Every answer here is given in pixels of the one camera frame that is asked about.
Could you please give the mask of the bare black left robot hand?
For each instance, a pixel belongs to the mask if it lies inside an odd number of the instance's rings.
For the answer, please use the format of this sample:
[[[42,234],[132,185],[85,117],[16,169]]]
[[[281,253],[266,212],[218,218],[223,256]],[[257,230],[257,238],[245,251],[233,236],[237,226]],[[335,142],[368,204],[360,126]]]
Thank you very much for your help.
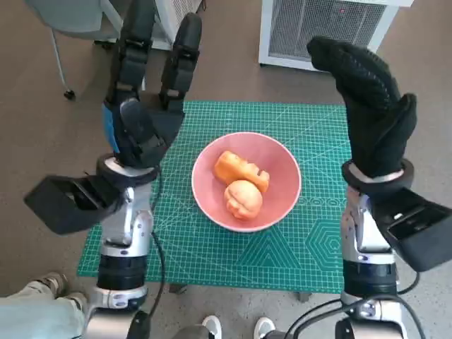
[[[150,102],[140,99],[145,78],[155,4],[132,1],[114,48],[110,80],[102,104],[105,131],[114,156],[126,167],[157,167],[182,126],[184,98],[194,77],[202,33],[198,14],[182,19],[162,72],[161,89]]]

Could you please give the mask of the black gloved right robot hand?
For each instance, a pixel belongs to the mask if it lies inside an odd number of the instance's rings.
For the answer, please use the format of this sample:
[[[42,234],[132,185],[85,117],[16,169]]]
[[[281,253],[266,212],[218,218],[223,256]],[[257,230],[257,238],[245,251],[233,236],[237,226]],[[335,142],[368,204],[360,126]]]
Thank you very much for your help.
[[[307,49],[343,97],[353,164],[369,178],[400,171],[417,123],[416,95],[401,95],[388,64],[366,48],[316,36]]]

